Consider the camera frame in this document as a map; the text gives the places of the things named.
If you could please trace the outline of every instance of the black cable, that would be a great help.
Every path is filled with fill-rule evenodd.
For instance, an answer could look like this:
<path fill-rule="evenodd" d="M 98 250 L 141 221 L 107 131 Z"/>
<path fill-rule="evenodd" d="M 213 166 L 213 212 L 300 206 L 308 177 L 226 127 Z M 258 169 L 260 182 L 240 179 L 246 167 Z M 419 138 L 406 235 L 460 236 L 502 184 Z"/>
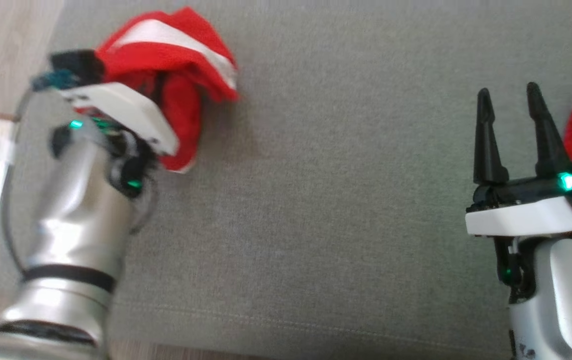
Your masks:
<path fill-rule="evenodd" d="M 23 118 L 23 115 L 26 112 L 26 109 L 28 108 L 28 103 L 30 103 L 30 99 L 32 97 L 32 89 L 29 88 L 27 89 L 24 93 L 23 96 L 21 96 L 21 100 L 19 102 L 19 105 L 17 106 L 17 109 L 14 113 L 14 116 L 12 117 L 12 123 L 13 123 L 13 128 L 12 128 L 12 136 L 11 136 L 11 141 L 12 144 L 14 145 L 13 148 L 13 153 L 12 153 L 12 157 L 15 158 L 14 156 L 14 152 L 16 151 L 16 144 L 17 144 L 17 139 L 19 138 L 19 132 L 21 129 L 20 126 L 20 122 L 21 119 Z M 23 267 L 23 265 L 21 264 L 21 260 L 19 258 L 19 255 L 17 254 L 17 250 L 14 247 L 14 240 L 12 238 L 12 232 L 11 232 L 11 227 L 10 227 L 10 214 L 9 214 L 9 210 L 10 210 L 10 196 L 12 193 L 12 175 L 13 175 L 13 171 L 14 171 L 14 164 L 12 163 L 14 161 L 14 158 L 12 159 L 12 161 L 8 162 L 8 168 L 6 170 L 6 176 L 5 176 L 5 180 L 4 180 L 4 187 L 2 188 L 2 196 L 1 196 L 1 200 L 0 200 L 0 221 L 1 221 L 1 226 L 2 226 L 2 230 L 4 231 L 4 242 L 6 245 L 6 248 L 8 249 L 8 253 L 10 254 L 12 261 L 15 264 L 15 267 L 17 268 L 17 270 L 20 272 L 21 276 L 23 277 L 26 274 L 26 270 Z"/>
<path fill-rule="evenodd" d="M 153 212 L 157 207 L 157 202 L 159 201 L 159 186 L 157 185 L 157 181 L 150 175 L 146 174 L 146 180 L 150 183 L 150 200 L 148 201 L 148 207 L 144 214 L 139 218 L 137 225 L 135 225 L 130 230 L 130 235 L 137 235 L 139 232 L 146 226 L 148 221 L 150 221 L 151 216 L 153 216 Z"/>

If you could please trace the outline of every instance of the black band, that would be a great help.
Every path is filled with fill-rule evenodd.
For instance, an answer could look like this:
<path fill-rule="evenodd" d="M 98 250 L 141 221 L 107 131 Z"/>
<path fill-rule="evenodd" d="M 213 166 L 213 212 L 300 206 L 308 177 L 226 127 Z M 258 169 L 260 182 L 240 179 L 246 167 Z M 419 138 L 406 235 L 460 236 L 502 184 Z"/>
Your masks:
<path fill-rule="evenodd" d="M 93 268 L 84 268 L 81 266 L 73 265 L 44 265 L 26 271 L 23 276 L 23 282 L 41 279 L 41 278 L 58 278 L 65 280 L 78 281 L 95 285 L 112 294 L 115 289 L 116 280 L 114 277 L 108 275 L 103 271 L 98 271 Z"/>

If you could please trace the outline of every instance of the green led light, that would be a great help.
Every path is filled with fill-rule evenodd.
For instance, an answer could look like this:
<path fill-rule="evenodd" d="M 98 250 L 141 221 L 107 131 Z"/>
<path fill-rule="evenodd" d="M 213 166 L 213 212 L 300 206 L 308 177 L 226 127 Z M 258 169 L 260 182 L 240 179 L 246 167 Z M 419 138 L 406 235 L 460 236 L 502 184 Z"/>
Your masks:
<path fill-rule="evenodd" d="M 135 189 L 141 189 L 141 186 L 143 184 L 139 180 L 130 180 L 128 182 L 128 185 L 130 185 L 131 187 L 134 187 Z"/>
<path fill-rule="evenodd" d="M 92 120 L 94 120 L 94 122 L 100 129 L 105 129 L 110 127 L 110 122 L 107 120 L 103 120 L 102 118 L 93 117 Z"/>
<path fill-rule="evenodd" d="M 510 269 L 506 269 L 503 272 L 503 282 L 507 283 L 508 281 L 510 281 L 510 274 L 512 274 L 512 271 L 510 271 Z"/>
<path fill-rule="evenodd" d="M 572 173 L 560 173 L 559 177 L 559 186 L 564 189 L 564 191 L 572 191 Z"/>
<path fill-rule="evenodd" d="M 82 123 L 79 120 L 72 120 L 72 121 L 70 121 L 70 125 L 69 125 L 69 127 L 71 129 L 79 129 L 82 126 L 84 126 L 84 123 Z"/>

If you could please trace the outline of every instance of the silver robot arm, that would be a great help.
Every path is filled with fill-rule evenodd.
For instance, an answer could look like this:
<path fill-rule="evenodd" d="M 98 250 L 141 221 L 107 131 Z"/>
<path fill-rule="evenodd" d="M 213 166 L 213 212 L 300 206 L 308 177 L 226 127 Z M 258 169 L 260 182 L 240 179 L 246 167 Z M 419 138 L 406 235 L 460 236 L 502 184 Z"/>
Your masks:
<path fill-rule="evenodd" d="M 508 180 L 501 166 L 487 89 L 478 94 L 468 233 L 494 241 L 516 360 L 572 360 L 572 163 L 539 87 L 528 84 L 538 162 L 532 178 Z"/>
<path fill-rule="evenodd" d="M 108 310 L 133 220 L 109 168 L 109 152 L 86 138 L 61 158 L 18 298 L 0 315 L 0 359 L 107 358 Z"/>
<path fill-rule="evenodd" d="M 56 54 L 55 72 L 34 86 L 58 88 L 89 117 L 53 132 L 59 165 L 41 194 L 20 291 L 0 314 L 0 360 L 109 358 L 107 317 L 135 220 L 133 199 L 156 155 L 179 145 L 149 98 L 96 83 L 97 61 L 87 51 Z"/>

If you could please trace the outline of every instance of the gray couch cushion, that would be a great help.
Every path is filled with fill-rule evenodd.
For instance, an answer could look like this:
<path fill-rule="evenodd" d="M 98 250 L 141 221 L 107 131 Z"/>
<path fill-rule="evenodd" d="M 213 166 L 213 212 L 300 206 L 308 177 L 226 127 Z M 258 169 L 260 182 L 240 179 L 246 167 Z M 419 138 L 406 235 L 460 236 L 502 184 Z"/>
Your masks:
<path fill-rule="evenodd" d="M 198 163 L 156 174 L 112 336 L 284 359 L 502 359 L 506 289 L 466 234 L 476 92 L 489 87 L 512 177 L 533 173 L 525 86 L 560 129 L 572 107 L 572 2 L 188 1 L 240 66 L 210 104 Z M 183 1 L 67 2 L 52 50 L 94 47 Z M 23 255 L 53 169 L 56 94 L 30 106 L 12 230 Z M 0 242 L 0 285 L 16 272 Z"/>

